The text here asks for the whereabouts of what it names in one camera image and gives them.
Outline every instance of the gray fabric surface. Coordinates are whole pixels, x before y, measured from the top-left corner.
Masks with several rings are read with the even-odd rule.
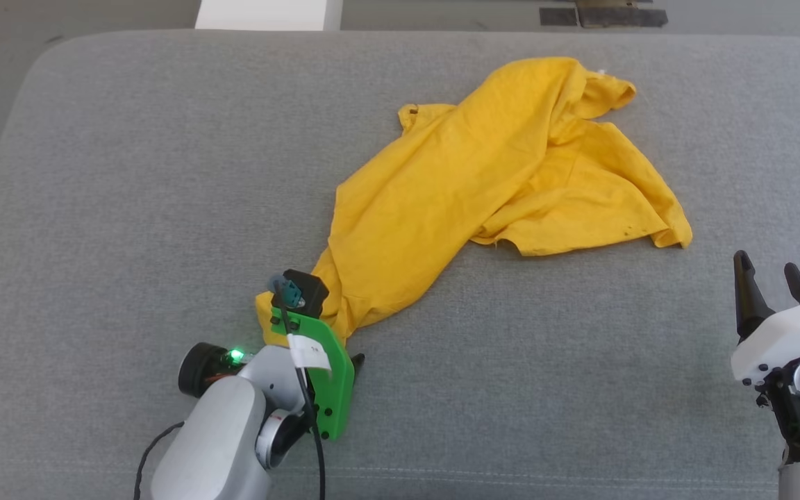
[[[0,498],[130,497],[194,404],[185,351],[260,345],[251,298],[312,267],[335,187],[398,136],[397,108],[561,55],[637,85],[607,119],[692,246],[468,244],[350,340],[367,360],[325,445],[329,497],[774,498],[774,419],[728,365],[731,256],[793,304],[799,39],[205,31],[81,38],[26,77],[0,144]],[[310,440],[275,479],[275,498],[314,497]]]

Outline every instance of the yellow t-shirt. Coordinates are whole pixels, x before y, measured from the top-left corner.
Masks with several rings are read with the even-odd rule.
[[[322,319],[345,340],[418,300],[468,240],[509,240],[524,256],[649,235],[686,247],[692,231],[650,161],[594,123],[635,97],[631,83],[566,58],[496,70],[458,104],[407,105],[403,135],[336,192],[313,274]],[[269,344],[270,292],[256,297]]]

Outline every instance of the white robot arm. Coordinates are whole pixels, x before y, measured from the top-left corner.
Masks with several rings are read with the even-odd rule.
[[[771,408],[786,440],[780,466],[780,500],[800,500],[800,271],[793,263],[784,272],[799,305],[774,312],[755,282],[749,256],[737,252],[737,333],[740,344],[731,356],[733,375],[758,392],[761,408]]]
[[[188,358],[219,348],[194,349]],[[184,366],[193,365],[199,363],[185,360]],[[153,500],[266,498],[267,470],[310,428],[303,408],[289,349],[264,347],[239,373],[202,394],[156,468]]]
[[[169,427],[147,447],[135,499],[147,453],[178,427],[153,475],[153,500],[264,500],[271,487],[267,471],[309,431],[317,445],[324,498],[321,441],[342,436],[353,381],[365,357],[350,358],[319,320],[329,294],[319,278],[287,269],[271,278],[269,288],[273,332],[286,335],[290,347],[267,345],[251,360],[236,349],[205,342],[190,349],[178,388],[200,400],[184,423]]]

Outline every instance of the seam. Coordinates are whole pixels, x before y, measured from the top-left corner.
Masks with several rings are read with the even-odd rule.
[[[28,474],[50,474],[50,472],[75,472],[75,474],[137,474],[137,471],[117,469],[83,469],[73,467],[0,467],[0,472],[28,472]]]
[[[137,467],[137,463],[131,462],[83,462],[80,460],[42,460],[21,458],[0,458],[0,463],[54,463],[55,465],[73,465],[75,467]]]
[[[576,167],[578,165],[578,159],[582,158],[582,148],[585,148],[586,135],[588,135],[588,133],[591,133],[591,126],[593,126],[593,124],[594,124],[594,122],[592,122],[590,120],[585,120],[585,121],[588,123],[589,127],[587,128],[586,132],[582,133],[580,135],[580,137],[578,137],[578,149],[576,149],[576,156],[575,156],[574,160],[572,161],[572,164],[569,166],[569,171],[567,172],[567,177],[564,180],[564,187],[565,188],[569,187],[569,180],[572,179],[572,173],[574,173],[574,171],[578,170],[578,168],[576,168]]]
[[[314,467],[280,467],[276,471],[315,471]],[[776,485],[773,481],[721,481],[721,480],[695,480],[694,478],[598,478],[590,476],[550,476],[541,474],[505,474],[505,472],[468,472],[468,471],[445,471],[444,469],[404,469],[396,467],[327,467],[326,471],[359,471],[359,472],[401,472],[401,474],[450,474],[468,475],[497,478],[531,478],[531,480],[548,481],[624,481],[624,482],[644,482],[644,483],[705,483],[705,484],[754,484],[771,486]]]
[[[317,474],[309,474],[304,472],[303,476],[317,477]],[[422,478],[422,477],[404,477],[404,476],[371,476],[371,475],[336,475],[331,474],[327,478],[350,478],[350,480],[397,480],[397,481],[442,481],[442,482],[460,482],[472,484],[488,484],[498,486],[533,486],[533,487],[553,487],[553,488],[600,488],[600,490],[699,490],[699,491],[759,491],[765,493],[776,493],[777,490],[766,490],[765,488],[758,487],[717,487],[717,486],[649,486],[649,485],[587,485],[587,484],[564,484],[564,483],[550,483],[550,482],[528,482],[528,481],[487,481],[487,480],[471,480],[470,478]]]

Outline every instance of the white sticker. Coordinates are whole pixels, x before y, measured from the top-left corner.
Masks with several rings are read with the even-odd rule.
[[[286,335],[289,338],[289,352],[292,362],[298,368],[324,368],[333,371],[329,364],[329,356],[323,349],[323,344],[304,335]]]

